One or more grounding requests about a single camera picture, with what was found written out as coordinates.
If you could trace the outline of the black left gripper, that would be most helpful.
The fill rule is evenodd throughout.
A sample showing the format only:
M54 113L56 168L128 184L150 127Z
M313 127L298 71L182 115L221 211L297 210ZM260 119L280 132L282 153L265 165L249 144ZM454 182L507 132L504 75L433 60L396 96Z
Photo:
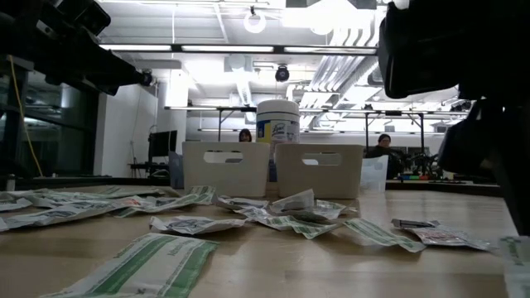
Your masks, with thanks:
M1 14L1 52L27 60L49 84L68 84L115 95L120 86L142 84L143 73L92 41L57 41Z

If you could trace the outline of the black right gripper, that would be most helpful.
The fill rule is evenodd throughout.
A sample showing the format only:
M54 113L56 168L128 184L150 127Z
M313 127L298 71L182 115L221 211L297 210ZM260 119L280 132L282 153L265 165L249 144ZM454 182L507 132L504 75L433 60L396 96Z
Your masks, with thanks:
M463 175L494 173L520 236L529 235L529 100L480 99L450 127L439 150L442 169Z

